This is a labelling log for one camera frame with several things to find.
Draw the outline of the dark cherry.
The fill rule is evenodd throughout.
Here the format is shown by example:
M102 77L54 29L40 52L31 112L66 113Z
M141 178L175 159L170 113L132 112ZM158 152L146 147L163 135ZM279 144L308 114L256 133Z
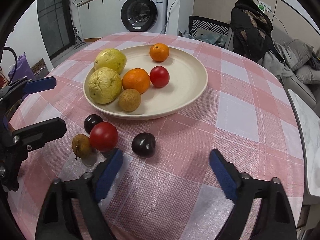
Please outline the dark cherry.
M132 151L141 158L151 158L156 153L156 139L151 133L136 135L131 144Z
M97 114L91 114L87 116L84 120L84 129L87 134L90 134L91 130L94 128L95 125L103 122L102 117Z

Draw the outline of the smooth yellow-green guava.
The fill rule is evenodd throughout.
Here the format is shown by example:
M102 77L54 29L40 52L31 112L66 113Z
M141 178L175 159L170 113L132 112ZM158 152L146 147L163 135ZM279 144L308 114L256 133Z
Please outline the smooth yellow-green guava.
M127 62L126 56L115 48L108 48L102 50L94 61L94 69L110 68L121 74Z

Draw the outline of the red cherry tomato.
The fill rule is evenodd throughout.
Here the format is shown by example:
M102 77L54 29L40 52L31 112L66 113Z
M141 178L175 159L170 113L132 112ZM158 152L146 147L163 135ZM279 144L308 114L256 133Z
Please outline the red cherry tomato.
M163 88L170 81L169 72L162 66L153 67L150 72L150 81L156 88Z
M93 148L108 152L116 147L119 135L116 127L109 122L100 122L93 127L89 140Z

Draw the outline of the large orange mandarin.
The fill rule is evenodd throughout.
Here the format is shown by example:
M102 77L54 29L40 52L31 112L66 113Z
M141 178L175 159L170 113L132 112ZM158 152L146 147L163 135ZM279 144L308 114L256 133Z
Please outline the large orange mandarin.
M163 43L157 43L150 47L149 55L156 62L165 61L170 54L170 49Z

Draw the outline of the brown longan with stem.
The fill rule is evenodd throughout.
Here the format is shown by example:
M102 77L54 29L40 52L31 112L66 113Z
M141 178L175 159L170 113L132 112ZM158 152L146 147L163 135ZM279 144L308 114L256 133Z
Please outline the brown longan with stem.
M84 134L77 134L72 140L72 150L75 158L88 158L93 153L89 137Z

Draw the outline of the wrinkled yellow guava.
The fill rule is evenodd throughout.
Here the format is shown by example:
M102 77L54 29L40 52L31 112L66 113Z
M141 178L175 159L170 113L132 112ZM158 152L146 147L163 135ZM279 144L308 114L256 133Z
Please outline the wrinkled yellow guava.
M92 73L87 87L93 101L103 105L111 103L120 95L122 80L115 70L103 67Z

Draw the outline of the white marble side table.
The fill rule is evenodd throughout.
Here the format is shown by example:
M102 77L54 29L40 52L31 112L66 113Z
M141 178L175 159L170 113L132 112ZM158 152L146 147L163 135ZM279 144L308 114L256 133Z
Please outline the white marble side table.
M306 190L319 197L319 117L294 91L288 93L302 135Z

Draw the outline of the small orange in plate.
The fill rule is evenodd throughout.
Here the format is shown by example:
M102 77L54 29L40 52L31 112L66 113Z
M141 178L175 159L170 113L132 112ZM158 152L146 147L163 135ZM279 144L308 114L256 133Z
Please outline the small orange in plate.
M141 68L134 68L129 70L122 79L122 86L124 90L135 89L140 94L145 93L150 87L149 74Z

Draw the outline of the grey blanket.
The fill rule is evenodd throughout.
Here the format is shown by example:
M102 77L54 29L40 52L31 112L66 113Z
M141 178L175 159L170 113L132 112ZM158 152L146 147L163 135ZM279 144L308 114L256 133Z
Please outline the grey blanket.
M296 60L289 47L273 41L273 45L264 55L261 65L273 74L278 80L284 80L293 75L291 67Z

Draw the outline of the grey sofa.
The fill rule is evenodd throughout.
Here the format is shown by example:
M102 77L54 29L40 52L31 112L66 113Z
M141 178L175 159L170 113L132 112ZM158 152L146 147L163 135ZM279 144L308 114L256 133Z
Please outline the grey sofa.
M278 28L273 29L272 38L276 44L291 49L288 55L294 65L290 67L292 76L282 81L284 88L294 91L319 115L319 71L311 68L311 60L315 58L313 46L292 39Z

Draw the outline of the cream round plate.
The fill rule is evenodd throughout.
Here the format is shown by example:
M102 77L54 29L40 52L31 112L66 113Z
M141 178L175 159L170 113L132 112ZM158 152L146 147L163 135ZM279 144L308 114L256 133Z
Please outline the cream round plate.
M193 55L181 49L170 47L169 57L161 63L153 61L149 55L150 45L140 45L123 49L127 63L121 73L133 68L142 68L150 72L155 66L163 66L170 75L169 84L163 88L153 85L142 94L142 103L133 112L122 111L118 100L108 104L98 104L89 95L88 81L94 68L91 68L83 82L85 99L95 109L115 118L126 120L151 120L173 114L194 102L205 90L208 73L205 66Z

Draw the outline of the white washing machine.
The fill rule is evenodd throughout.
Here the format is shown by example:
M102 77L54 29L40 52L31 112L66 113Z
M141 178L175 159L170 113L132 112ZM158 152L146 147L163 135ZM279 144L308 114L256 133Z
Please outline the white washing machine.
M120 23L127 31L163 33L168 0L118 0Z

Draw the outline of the grey pillow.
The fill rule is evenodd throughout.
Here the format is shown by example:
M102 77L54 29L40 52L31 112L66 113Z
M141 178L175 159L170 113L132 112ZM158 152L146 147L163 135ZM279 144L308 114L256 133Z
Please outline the grey pillow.
M289 47L296 57L295 64L291 67L293 72L304 66L310 60L313 53L313 46L299 39L290 41L286 44L286 47Z

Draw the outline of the black jacket on sofa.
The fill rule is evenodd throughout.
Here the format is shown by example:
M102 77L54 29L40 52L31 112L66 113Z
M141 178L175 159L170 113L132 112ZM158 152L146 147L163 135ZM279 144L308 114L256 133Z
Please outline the black jacket on sofa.
M237 0L231 11L233 51L254 62L264 57L273 45L272 23L253 0Z

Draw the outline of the black patterned chair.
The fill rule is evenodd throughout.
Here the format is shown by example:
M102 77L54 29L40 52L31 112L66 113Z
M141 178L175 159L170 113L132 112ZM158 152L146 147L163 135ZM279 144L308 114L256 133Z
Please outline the black patterned chair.
M223 48L229 35L229 24L201 16L189 16L189 36Z

